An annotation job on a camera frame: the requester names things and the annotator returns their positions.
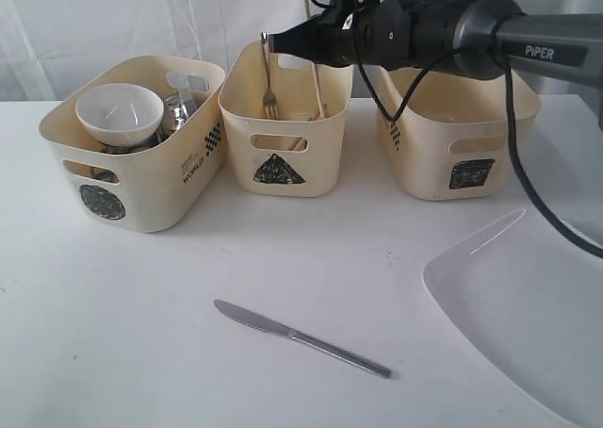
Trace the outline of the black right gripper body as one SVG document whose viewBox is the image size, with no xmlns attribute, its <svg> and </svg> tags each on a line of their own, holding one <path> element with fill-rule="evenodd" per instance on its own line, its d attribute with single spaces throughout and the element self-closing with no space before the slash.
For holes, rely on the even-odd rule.
<svg viewBox="0 0 603 428">
<path fill-rule="evenodd" d="M 464 0 L 331 0 L 324 9 L 324 63 L 375 65 L 388 71 L 453 68 L 448 54 Z"/>
</svg>

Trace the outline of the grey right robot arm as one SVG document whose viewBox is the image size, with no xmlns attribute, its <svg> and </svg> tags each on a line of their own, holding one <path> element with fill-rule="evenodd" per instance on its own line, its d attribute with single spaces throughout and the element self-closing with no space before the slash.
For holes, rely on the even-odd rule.
<svg viewBox="0 0 603 428">
<path fill-rule="evenodd" d="M 599 14 L 528 15 L 514 0 L 383 0 L 268 36 L 270 51 L 334 68 L 426 69 L 492 80 L 503 67 L 602 86 Z"/>
</svg>

